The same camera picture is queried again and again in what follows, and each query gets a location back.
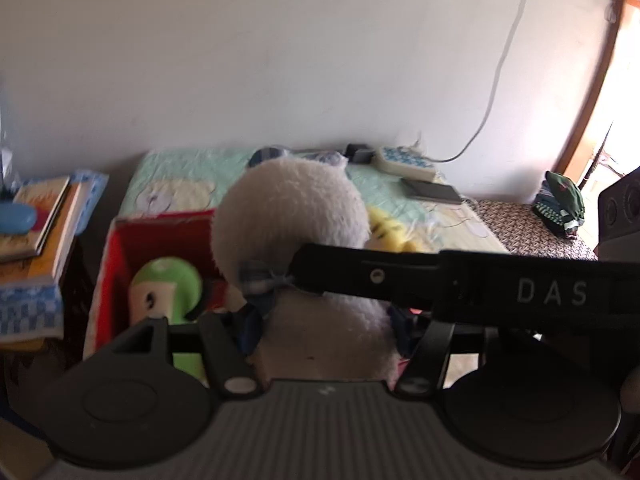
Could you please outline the yellow tiger plush toy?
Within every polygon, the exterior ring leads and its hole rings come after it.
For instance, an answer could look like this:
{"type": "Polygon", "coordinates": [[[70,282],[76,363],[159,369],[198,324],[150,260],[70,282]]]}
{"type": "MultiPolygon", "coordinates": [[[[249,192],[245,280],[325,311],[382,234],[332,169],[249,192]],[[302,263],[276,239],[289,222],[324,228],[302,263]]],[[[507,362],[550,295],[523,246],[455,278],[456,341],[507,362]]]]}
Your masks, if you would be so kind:
{"type": "Polygon", "coordinates": [[[428,252],[430,246],[424,242],[415,221],[403,222],[390,212],[368,205],[369,239],[366,248],[379,252],[428,252]]]}

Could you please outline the green bean plush toy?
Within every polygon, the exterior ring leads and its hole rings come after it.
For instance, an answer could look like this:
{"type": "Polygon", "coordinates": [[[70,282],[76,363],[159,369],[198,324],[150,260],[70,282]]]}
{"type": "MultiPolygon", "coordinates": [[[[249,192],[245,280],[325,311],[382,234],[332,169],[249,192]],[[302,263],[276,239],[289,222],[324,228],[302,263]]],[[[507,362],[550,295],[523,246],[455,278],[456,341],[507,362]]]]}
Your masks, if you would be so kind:
{"type": "Polygon", "coordinates": [[[186,260],[165,257],[148,262],[128,289],[130,325],[145,318],[167,318],[170,324],[193,323],[203,312],[203,282],[186,260]]]}

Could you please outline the white bunny plush toy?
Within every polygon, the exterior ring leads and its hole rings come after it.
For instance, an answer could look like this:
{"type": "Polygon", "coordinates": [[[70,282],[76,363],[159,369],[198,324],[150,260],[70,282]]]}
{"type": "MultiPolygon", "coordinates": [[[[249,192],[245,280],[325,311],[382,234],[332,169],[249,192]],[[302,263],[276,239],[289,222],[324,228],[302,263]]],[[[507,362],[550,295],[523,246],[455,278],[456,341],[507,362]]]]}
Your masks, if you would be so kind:
{"type": "Polygon", "coordinates": [[[213,256],[231,288],[238,341],[265,380],[385,380],[400,356],[376,300],[302,292],[286,279],[308,243],[361,249],[366,205],[345,170],[278,157],[247,169],[213,218],[213,256]]]}

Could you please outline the patterned brown mattress cover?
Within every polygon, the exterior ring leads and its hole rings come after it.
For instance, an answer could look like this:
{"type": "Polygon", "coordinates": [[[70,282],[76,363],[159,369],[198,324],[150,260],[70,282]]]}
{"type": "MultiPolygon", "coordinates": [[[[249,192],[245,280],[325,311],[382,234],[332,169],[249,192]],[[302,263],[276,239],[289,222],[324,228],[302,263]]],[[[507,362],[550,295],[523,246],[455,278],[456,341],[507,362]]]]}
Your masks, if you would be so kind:
{"type": "Polygon", "coordinates": [[[580,237],[566,240],[555,236],[529,204],[479,200],[472,208],[511,254],[597,259],[593,249],[580,237]]]}

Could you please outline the black smartphone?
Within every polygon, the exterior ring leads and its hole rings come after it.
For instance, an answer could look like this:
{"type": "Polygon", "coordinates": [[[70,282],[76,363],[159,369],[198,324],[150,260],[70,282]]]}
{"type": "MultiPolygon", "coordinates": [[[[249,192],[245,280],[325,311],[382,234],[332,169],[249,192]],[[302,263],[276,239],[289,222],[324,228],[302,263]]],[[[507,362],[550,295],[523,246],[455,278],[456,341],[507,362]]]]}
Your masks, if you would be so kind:
{"type": "Polygon", "coordinates": [[[401,178],[400,185],[413,200],[439,204],[461,205],[462,196],[450,185],[401,178]]]}

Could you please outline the folded green clothes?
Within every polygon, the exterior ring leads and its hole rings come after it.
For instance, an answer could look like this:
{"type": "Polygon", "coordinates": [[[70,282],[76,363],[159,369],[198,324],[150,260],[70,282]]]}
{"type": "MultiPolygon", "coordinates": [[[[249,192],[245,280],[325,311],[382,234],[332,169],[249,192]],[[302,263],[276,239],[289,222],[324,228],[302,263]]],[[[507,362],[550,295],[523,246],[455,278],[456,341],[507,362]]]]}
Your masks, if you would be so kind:
{"type": "Polygon", "coordinates": [[[582,192],[570,178],[546,171],[532,211],[559,238],[572,240],[585,222],[582,192]]]}

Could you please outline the red cardboard box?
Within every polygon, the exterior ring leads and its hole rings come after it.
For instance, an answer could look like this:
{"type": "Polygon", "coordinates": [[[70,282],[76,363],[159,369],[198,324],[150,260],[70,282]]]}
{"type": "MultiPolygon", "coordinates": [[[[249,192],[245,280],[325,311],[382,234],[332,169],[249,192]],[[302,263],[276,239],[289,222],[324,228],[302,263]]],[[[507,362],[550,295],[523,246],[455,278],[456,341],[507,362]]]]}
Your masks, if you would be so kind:
{"type": "Polygon", "coordinates": [[[129,285],[142,266],[157,258],[176,257],[191,263],[203,281],[206,309],[224,306],[227,283],[212,253],[214,213],[213,209],[183,211],[112,222],[89,313],[85,358],[128,330],[129,285]]]}

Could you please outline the white power strip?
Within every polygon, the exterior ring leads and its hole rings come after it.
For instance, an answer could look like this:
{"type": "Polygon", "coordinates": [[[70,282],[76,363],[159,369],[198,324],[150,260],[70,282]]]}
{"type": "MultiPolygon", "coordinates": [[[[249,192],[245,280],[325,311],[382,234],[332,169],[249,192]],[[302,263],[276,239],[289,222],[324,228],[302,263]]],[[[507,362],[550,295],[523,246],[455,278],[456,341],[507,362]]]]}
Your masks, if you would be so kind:
{"type": "Polygon", "coordinates": [[[412,148],[377,148],[373,157],[374,166],[386,174],[424,182],[434,182],[435,166],[412,148]]]}

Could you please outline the black power adapter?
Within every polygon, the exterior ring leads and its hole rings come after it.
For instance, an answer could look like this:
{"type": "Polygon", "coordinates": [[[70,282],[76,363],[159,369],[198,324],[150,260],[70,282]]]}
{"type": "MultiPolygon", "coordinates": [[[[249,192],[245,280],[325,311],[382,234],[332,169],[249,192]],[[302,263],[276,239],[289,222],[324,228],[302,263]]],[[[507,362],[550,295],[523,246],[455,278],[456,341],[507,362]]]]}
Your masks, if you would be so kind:
{"type": "Polygon", "coordinates": [[[369,165],[375,154],[375,149],[368,144],[349,143],[344,151],[344,156],[351,164],[369,165]]]}

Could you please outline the lower orange book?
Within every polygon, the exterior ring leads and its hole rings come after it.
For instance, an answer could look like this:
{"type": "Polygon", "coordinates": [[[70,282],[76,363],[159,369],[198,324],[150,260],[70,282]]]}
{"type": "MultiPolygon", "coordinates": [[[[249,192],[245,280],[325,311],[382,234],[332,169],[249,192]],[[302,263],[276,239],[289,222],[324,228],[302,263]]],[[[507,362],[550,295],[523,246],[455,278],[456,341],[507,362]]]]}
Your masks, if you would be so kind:
{"type": "Polygon", "coordinates": [[[28,184],[17,203],[35,208],[34,227],[24,235],[1,235],[1,288],[54,285],[72,246],[86,197],[70,178],[28,184]]]}

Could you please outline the orange book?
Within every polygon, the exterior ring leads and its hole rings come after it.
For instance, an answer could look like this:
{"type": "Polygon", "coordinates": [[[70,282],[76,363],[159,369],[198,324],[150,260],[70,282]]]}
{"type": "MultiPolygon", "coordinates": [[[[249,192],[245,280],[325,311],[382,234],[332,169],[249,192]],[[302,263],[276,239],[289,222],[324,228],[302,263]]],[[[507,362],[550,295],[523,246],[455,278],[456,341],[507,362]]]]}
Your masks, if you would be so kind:
{"type": "Polygon", "coordinates": [[[1,202],[1,262],[38,256],[58,214],[70,177],[24,184],[1,202]]]}
{"type": "Polygon", "coordinates": [[[28,184],[17,203],[35,208],[34,227],[24,235],[1,235],[1,288],[54,285],[72,246],[86,197],[70,178],[28,184]]]}

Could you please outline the blue checkered cloth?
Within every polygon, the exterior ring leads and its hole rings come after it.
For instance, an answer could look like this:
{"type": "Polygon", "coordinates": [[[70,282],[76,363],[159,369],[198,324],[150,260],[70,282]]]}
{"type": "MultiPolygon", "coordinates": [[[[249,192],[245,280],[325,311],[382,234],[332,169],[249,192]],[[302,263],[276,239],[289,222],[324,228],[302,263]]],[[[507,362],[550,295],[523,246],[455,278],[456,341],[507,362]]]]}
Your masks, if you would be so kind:
{"type": "MultiPolygon", "coordinates": [[[[36,181],[40,180],[30,180],[23,185],[36,181]]],[[[85,231],[94,208],[106,188],[108,177],[99,172],[79,170],[70,176],[70,182],[81,183],[86,188],[84,206],[72,241],[73,245],[76,236],[85,231]]],[[[63,299],[60,286],[62,275],[54,285],[1,289],[2,344],[21,344],[24,341],[40,338],[64,337],[63,299]]]]}

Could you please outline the top orange book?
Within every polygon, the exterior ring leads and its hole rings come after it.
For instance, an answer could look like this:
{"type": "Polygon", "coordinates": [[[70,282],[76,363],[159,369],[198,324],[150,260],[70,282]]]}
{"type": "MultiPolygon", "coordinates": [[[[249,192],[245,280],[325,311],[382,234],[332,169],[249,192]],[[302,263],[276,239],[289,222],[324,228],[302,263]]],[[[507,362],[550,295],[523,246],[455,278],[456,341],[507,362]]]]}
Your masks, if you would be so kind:
{"type": "Polygon", "coordinates": [[[38,256],[58,214],[70,177],[24,184],[1,202],[1,262],[38,256]]]}

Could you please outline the blue glasses case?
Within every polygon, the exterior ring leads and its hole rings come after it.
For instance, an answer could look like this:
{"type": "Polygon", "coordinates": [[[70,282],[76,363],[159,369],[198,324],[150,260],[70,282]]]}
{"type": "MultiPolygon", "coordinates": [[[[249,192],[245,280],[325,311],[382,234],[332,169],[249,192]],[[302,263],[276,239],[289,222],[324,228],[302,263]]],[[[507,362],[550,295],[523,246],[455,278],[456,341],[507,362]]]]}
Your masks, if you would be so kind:
{"type": "Polygon", "coordinates": [[[37,211],[33,206],[13,202],[0,203],[0,233],[23,235],[36,224],[37,211]]]}

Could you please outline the wooden door frame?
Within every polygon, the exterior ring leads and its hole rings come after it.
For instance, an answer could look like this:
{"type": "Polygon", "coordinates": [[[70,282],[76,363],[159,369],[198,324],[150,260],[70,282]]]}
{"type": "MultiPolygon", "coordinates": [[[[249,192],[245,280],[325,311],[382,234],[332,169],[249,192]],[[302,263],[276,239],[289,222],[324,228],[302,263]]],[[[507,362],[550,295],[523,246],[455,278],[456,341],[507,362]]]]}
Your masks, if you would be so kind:
{"type": "Polygon", "coordinates": [[[631,0],[612,0],[611,11],[613,12],[612,21],[606,26],[602,48],[596,68],[593,71],[588,91],[585,99],[582,101],[582,107],[576,116],[574,126],[570,130],[563,151],[553,166],[555,172],[565,174],[570,169],[572,161],[577,157],[580,146],[585,141],[585,133],[590,123],[594,110],[596,109],[598,99],[605,83],[606,75],[610,69],[618,34],[623,24],[625,14],[625,6],[632,6],[631,0]]]}

